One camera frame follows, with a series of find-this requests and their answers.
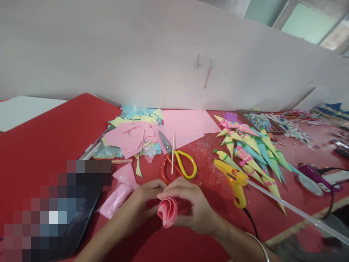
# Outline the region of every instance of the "hand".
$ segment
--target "hand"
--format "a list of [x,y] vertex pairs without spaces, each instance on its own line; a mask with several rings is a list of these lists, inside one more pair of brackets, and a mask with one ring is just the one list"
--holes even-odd
[[189,227],[199,234],[215,234],[222,218],[210,207],[199,186],[179,177],[157,195],[163,200],[179,197],[192,203],[192,215],[178,215],[174,226]]
[[156,196],[161,193],[165,187],[166,184],[160,179],[141,185],[132,193],[121,208],[119,208],[109,222],[122,225],[122,235],[124,237],[128,236],[148,218],[157,213],[159,205],[148,209],[147,202],[151,199],[156,199]]

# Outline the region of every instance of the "white wall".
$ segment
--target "white wall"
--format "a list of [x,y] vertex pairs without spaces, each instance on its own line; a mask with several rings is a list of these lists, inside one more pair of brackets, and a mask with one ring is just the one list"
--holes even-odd
[[[205,68],[194,69],[198,54]],[[130,106],[280,110],[313,83],[343,102],[348,76],[331,51],[200,1],[0,2],[0,99],[89,92]]]

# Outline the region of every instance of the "red-handled scissors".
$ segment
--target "red-handled scissors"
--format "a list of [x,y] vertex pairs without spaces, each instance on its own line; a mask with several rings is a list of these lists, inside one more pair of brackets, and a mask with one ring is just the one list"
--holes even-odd
[[[164,160],[163,160],[163,165],[162,165],[162,168],[161,168],[161,175],[162,175],[162,178],[163,178],[165,184],[169,185],[171,183],[171,181],[167,178],[167,176],[165,174],[165,163],[166,163],[166,160],[168,160],[172,164],[172,146],[171,146],[170,142],[166,139],[164,134],[161,133],[161,131],[159,131],[159,135],[160,135],[161,141],[163,142],[163,145],[165,146],[166,152],[167,152],[166,158],[164,158]],[[188,155],[188,154],[186,154],[186,153],[184,153],[184,152],[182,152],[180,150],[175,150],[174,154],[176,155],[179,167],[177,165],[175,165],[175,164],[173,164],[173,166],[177,170],[179,175],[181,177],[185,178],[185,179],[188,179],[188,180],[193,179],[196,176],[196,173],[197,173],[197,166],[196,166],[196,163],[195,163],[194,159],[190,155]],[[181,158],[179,157],[179,154],[189,158],[189,160],[192,162],[194,170],[193,170],[193,174],[191,174],[190,176],[187,175],[187,173],[185,172],[183,164],[182,164],[182,161],[181,161]]]

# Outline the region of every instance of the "white bangle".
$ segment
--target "white bangle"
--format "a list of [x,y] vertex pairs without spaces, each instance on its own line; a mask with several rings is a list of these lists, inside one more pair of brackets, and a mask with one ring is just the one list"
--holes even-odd
[[246,234],[249,234],[250,236],[252,236],[258,242],[258,244],[261,246],[261,248],[262,248],[262,250],[264,252],[266,262],[270,262],[268,254],[266,253],[266,250],[265,250],[264,246],[262,245],[262,243],[254,235],[252,235],[250,233],[247,233],[247,232],[246,232]]

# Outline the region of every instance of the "glue gun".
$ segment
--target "glue gun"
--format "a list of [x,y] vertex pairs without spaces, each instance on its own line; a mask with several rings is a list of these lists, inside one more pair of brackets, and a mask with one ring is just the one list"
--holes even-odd
[[227,177],[234,192],[234,204],[239,209],[244,209],[247,205],[243,186],[247,185],[248,176],[237,171],[234,167],[220,160],[214,160],[215,166]]

